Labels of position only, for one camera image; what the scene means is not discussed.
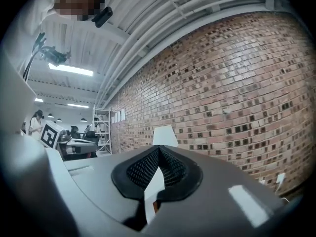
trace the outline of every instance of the white wall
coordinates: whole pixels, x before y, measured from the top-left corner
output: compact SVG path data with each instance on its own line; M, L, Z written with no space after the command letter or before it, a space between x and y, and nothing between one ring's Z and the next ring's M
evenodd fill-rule
M56 121L57 125L60 125L64 129L71 130L71 125L75 125L78 127L79 132L84 132L87 125L91 124L92 121L92 110L91 109L82 109L72 107L69 108L60 108L55 107L54 105L48 105L44 103L35 103L34 107L25 119L26 121L26 131L28 132L28 128L30 126L30 120L33 114L37 110L42 110L44 119L42 119L42 124L45 123L46 120ZM48 118L47 115L52 113L54 118ZM85 118L88 122L80 122L80 119Z

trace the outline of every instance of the person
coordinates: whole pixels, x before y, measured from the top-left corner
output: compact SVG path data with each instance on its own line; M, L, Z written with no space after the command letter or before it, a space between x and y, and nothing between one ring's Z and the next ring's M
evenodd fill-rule
M31 134L31 136L36 140L40 140L40 132L42 129L40 120L42 119L42 117L43 117L42 110L38 110L37 112L34 113L30 121L29 134Z
M25 130L25 122L23 122L22 127L21 127L21 131L24 132L26 134L26 130Z
M2 40L0 67L13 67L23 74L40 34L41 23L48 15L57 13L70 19L87 20L103 3L104 0L29 0Z

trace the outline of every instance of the ceiling light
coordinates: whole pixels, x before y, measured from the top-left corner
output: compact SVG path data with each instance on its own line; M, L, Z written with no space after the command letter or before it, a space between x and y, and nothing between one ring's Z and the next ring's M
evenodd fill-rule
M61 70L61 71L66 71L66 72L71 72L71 73L77 73L77 74L86 75L86 76L90 76L90 77L93 76L93 71L87 70L87 69L80 69L80 68L66 66L66 65L59 65L56 67L51 63L49 63L48 66L50 69L54 69L54 70Z
M75 104L67 104L68 106L74 106L74 107L81 107L81 108L89 108L89 106L86 105L75 105Z

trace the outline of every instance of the white cable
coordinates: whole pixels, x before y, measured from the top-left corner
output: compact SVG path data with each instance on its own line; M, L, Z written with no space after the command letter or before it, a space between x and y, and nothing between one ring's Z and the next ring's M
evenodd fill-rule
M290 203L290 201L289 201L287 198L285 198L285 197L282 197L281 199L284 199L284 200L286 200L288 203Z
M276 189L275 194L276 194L277 191L280 189L280 187L281 187L281 185L282 185L284 179L285 179L285 173L284 173L284 172L281 173L281 174L279 174L279 175L277 176L276 183L278 183L278 187L277 187L277 189Z

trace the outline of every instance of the woman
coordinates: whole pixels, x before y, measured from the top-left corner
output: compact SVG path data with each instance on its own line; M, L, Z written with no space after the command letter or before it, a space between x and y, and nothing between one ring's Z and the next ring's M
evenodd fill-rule
M24 132L24 133L26 134L25 127L26 127L26 124L25 124L25 122L23 122L22 127L21 127L21 130L22 130L22 132Z
M40 131L42 129L40 120L42 117L43 112L41 110L38 110L34 113L30 121L29 133L31 133L31 136L36 140L40 140Z

